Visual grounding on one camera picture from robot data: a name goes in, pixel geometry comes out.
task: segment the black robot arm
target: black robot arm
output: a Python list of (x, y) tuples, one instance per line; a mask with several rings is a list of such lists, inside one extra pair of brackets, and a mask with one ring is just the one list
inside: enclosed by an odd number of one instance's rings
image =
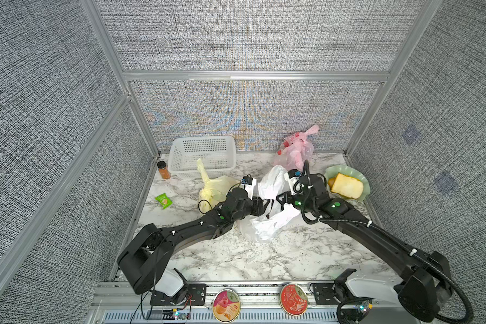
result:
[(252, 200), (244, 189), (234, 188), (223, 203), (197, 220), (175, 227), (144, 226), (117, 258), (117, 264), (136, 294), (152, 289), (173, 254), (195, 243), (214, 239), (250, 215)]
[[(438, 252), (428, 254), (415, 249), (372, 224), (353, 205), (340, 198), (331, 198), (325, 181), (309, 173), (307, 161), (299, 185), (301, 190), (297, 195), (285, 192), (278, 196), (278, 202), (291, 203), (299, 209), (307, 224), (322, 222), (356, 239), (389, 264), (403, 280), (394, 287), (398, 300), (415, 318), (426, 322), (438, 318), (457, 324), (472, 321), (473, 308), (466, 295), (450, 279), (448, 260), (444, 256)], [(252, 200), (247, 192), (234, 188), (227, 194), (225, 202), (195, 221), (161, 229), (154, 224), (146, 225), (120, 254), (117, 263), (134, 291), (142, 294), (155, 287), (174, 253), (194, 243), (225, 234), (232, 229), (234, 221), (251, 212)], [(306, 212), (311, 212), (316, 219), (307, 218)], [(354, 297), (350, 291), (346, 291), (346, 277), (350, 273), (346, 271), (335, 280), (335, 295), (341, 302)], [(459, 320), (438, 314), (454, 291), (466, 307), (464, 317)], [(182, 300), (184, 294), (182, 287), (175, 294), (175, 301)]]
[[(401, 305), (415, 318), (425, 322), (437, 318), (450, 323), (469, 323), (473, 320), (473, 308), (464, 292), (450, 279), (450, 266), (443, 255), (436, 251), (428, 254), (416, 249), (373, 224), (350, 203), (330, 197), (325, 179), (309, 173), (308, 161), (305, 161), (299, 185), (299, 193), (291, 195), (285, 192), (281, 195), (281, 203), (291, 203), (299, 209), (306, 223), (328, 224), (362, 243), (385, 261), (402, 278), (403, 282), (396, 285), (394, 290)], [(307, 218), (306, 212), (311, 212), (316, 219)], [(459, 320), (438, 314), (454, 291), (466, 308), (464, 317)], [(345, 291), (337, 293), (340, 301), (346, 295), (348, 298), (354, 297)]]

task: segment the printed label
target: printed label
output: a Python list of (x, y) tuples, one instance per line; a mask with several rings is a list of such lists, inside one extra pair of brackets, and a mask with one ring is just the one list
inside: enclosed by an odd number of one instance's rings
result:
[(287, 313), (300, 315), (308, 308), (308, 296), (300, 287), (291, 283), (282, 290), (281, 305)]
[(214, 316), (219, 321), (230, 322), (238, 316), (240, 307), (239, 296), (236, 293), (222, 291), (214, 299)]

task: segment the green scalloped dish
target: green scalloped dish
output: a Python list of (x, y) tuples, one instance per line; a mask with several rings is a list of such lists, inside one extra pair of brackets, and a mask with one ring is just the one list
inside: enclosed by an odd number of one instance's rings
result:
[[(330, 166), (326, 169), (326, 171), (324, 171), (324, 176), (326, 177), (326, 179), (329, 180), (330, 178), (337, 176), (338, 173), (342, 173), (343, 175), (357, 178), (364, 184), (364, 191), (362, 192), (362, 195), (355, 200), (359, 202), (363, 202), (365, 197), (367, 197), (367, 195), (371, 193), (371, 188), (369, 186), (369, 181), (367, 180), (367, 178), (360, 171), (357, 171), (350, 166), (347, 165)], [(331, 192), (330, 186), (327, 183), (326, 183), (326, 187), (328, 191)], [(343, 199), (352, 199), (352, 198), (342, 197), (338, 193), (334, 193), (334, 192), (331, 193)]]

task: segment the yellow plastic bag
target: yellow plastic bag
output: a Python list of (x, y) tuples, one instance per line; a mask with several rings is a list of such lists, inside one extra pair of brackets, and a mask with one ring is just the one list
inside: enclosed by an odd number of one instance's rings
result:
[(215, 179), (209, 179), (207, 171), (205, 171), (204, 164), (202, 163), (201, 159), (196, 161), (196, 168), (201, 173), (201, 178), (204, 181), (204, 188), (200, 191), (199, 201), (206, 200), (200, 202), (200, 211), (201, 212), (208, 212), (211, 210), (211, 207), (216, 206), (218, 203), (225, 201), (225, 197), (229, 189), (239, 183), (239, 180), (228, 176), (221, 176)]

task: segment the mounting plate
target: mounting plate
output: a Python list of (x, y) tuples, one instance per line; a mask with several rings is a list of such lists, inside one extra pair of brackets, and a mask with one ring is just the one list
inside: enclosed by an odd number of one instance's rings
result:
[(315, 297), (317, 305), (338, 305), (340, 302), (335, 298), (332, 290), (333, 283), (312, 283), (310, 289)]
[[(203, 306), (205, 305), (205, 292), (207, 289), (207, 285), (205, 283), (191, 283), (189, 288), (189, 293), (193, 295), (191, 298), (191, 305), (192, 306)], [(164, 294), (163, 292), (158, 291), (157, 293), (151, 296), (151, 305), (153, 306), (179, 306), (171, 303), (171, 297)]]

